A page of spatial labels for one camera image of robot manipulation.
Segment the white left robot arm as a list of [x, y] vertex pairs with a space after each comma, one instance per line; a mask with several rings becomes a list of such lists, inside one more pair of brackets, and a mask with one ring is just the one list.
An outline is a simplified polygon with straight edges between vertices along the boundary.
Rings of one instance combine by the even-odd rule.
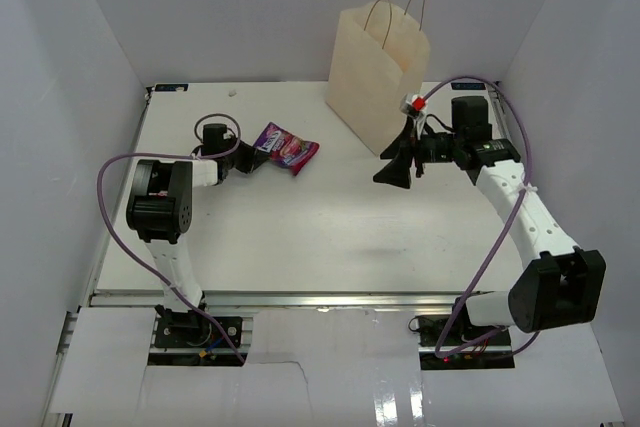
[[269, 154], [237, 139], [222, 123], [203, 128], [189, 160], [137, 162], [127, 202], [126, 222], [153, 258], [163, 277], [163, 302], [155, 307], [165, 320], [178, 320], [177, 334], [199, 346], [211, 334], [211, 321], [194, 309], [203, 303], [185, 240], [192, 217], [193, 190], [222, 183], [232, 170], [250, 174]]

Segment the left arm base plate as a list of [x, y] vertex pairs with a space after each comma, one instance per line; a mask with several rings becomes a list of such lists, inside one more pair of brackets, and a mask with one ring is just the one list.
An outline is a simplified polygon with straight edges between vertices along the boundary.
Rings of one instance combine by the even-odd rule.
[[[217, 317], [216, 320], [231, 343], [236, 348], [239, 348], [242, 340], [243, 318], [239, 316], [223, 316]], [[200, 317], [195, 317], [194, 322], [189, 325], [178, 325], [177, 323], [171, 323], [169, 320], [159, 318], [156, 323], [152, 346], [165, 350], [195, 348], [211, 352], [216, 348], [228, 347], [229, 343], [224, 339], [217, 327]]]

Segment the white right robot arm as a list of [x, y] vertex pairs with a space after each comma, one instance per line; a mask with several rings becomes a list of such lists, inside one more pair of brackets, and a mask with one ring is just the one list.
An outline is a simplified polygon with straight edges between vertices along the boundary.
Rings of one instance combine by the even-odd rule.
[[374, 182], [407, 189], [428, 163], [453, 163], [491, 203], [516, 245], [523, 272], [508, 291], [473, 294], [451, 321], [453, 337], [472, 346], [488, 327], [516, 326], [525, 333], [591, 322], [596, 314], [606, 263], [584, 250], [559, 226], [536, 189], [525, 179], [520, 154], [496, 138], [489, 107], [481, 96], [456, 97], [452, 124], [441, 132], [428, 126], [421, 96], [400, 107], [406, 123], [381, 153], [387, 165]]

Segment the purple Fox's candy bag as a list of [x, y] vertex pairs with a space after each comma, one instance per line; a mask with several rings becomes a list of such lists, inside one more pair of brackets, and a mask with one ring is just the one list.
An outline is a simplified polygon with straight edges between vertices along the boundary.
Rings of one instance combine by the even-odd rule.
[[263, 129], [253, 146], [293, 176], [297, 176], [320, 149], [317, 142], [304, 140], [273, 122]]

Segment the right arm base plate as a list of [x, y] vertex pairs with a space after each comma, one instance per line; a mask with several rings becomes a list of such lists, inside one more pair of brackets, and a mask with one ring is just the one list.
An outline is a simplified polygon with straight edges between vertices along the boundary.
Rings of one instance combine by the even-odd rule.
[[508, 330], [502, 330], [494, 337], [478, 342], [459, 353], [451, 354], [451, 350], [492, 330], [491, 326], [477, 328], [465, 326], [462, 317], [456, 320], [443, 342], [441, 351], [446, 356], [438, 358], [435, 355], [435, 346], [447, 320], [447, 315], [417, 315], [407, 324], [408, 330], [415, 334], [419, 341], [422, 371], [491, 370], [515, 367]]

